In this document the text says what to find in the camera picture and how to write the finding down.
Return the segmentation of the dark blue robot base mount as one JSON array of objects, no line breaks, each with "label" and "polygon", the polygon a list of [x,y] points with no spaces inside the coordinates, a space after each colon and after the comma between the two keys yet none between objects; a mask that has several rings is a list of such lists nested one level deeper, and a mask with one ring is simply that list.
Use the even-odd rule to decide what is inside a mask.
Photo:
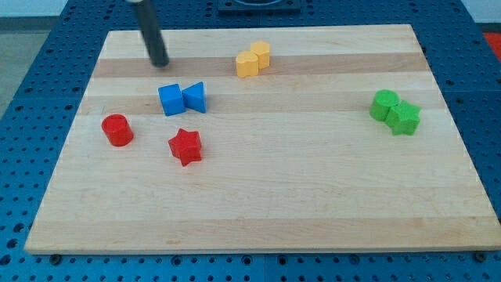
[{"label": "dark blue robot base mount", "polygon": [[217,0],[219,13],[300,12],[301,0]]}]

